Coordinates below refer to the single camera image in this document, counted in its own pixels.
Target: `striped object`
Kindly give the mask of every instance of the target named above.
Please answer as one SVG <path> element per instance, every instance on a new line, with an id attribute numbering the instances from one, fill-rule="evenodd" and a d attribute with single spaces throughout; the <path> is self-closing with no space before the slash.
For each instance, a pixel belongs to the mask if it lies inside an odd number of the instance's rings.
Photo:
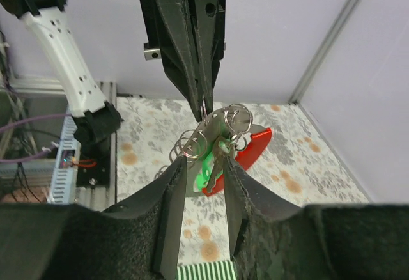
<path id="1" fill-rule="evenodd" d="M 236 280 L 235 264 L 230 261 L 217 261 L 183 265 L 178 268 L 176 280 Z"/>

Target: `tabletop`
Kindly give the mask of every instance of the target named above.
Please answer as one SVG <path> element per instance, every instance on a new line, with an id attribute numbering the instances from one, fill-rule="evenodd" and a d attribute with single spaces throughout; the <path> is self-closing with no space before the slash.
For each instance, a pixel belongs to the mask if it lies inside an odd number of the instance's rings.
<path id="1" fill-rule="evenodd" d="M 215 102 L 215 109 L 227 106 Z M 363 203 L 365 195 L 297 105 L 244 104 L 254 123 L 272 128 L 273 139 L 248 170 L 284 199 L 309 203 Z M 119 97 L 125 122 L 118 131 L 117 199 L 152 182 L 169 165 L 169 152 L 181 133 L 197 122 L 187 101 Z M 186 198 L 178 263 L 229 259 L 224 193 Z"/>

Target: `white wall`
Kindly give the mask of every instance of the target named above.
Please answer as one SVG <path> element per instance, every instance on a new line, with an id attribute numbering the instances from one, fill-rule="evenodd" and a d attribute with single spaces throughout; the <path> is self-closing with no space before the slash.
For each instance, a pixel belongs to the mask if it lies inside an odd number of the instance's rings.
<path id="1" fill-rule="evenodd" d="M 409 0 L 362 0 L 302 105 L 375 201 L 409 202 Z"/>
<path id="2" fill-rule="evenodd" d="M 219 100 L 285 103 L 345 0 L 227 0 L 226 57 L 215 89 Z M 69 0 L 74 36 L 96 79 L 120 93 L 180 96 L 160 61 L 145 62 L 139 0 Z M 54 77 L 33 37 L 0 9 L 23 76 Z"/>

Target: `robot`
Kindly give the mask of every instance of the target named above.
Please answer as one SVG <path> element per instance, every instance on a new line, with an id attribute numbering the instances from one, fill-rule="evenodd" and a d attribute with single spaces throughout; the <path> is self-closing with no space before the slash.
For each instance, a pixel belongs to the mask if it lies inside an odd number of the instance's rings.
<path id="1" fill-rule="evenodd" d="M 93 80 L 69 30 L 67 0 L 0 0 L 58 71 L 89 156 L 107 153 L 119 112 Z M 213 112 L 226 0 L 140 0 L 147 55 L 161 58 L 197 122 Z M 222 160 L 238 279 L 408 279 L 407 206 L 297 207 Z M 187 185 L 180 155 L 152 183 L 102 213 L 78 205 L 0 205 L 2 280 L 174 280 Z"/>

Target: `screw hole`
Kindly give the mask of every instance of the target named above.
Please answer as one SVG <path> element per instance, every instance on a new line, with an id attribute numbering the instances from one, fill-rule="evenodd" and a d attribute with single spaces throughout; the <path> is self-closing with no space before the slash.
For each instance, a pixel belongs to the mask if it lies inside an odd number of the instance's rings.
<path id="1" fill-rule="evenodd" d="M 206 14 L 209 17 L 213 17 L 216 14 L 216 6 L 213 3 L 207 3 Z"/>

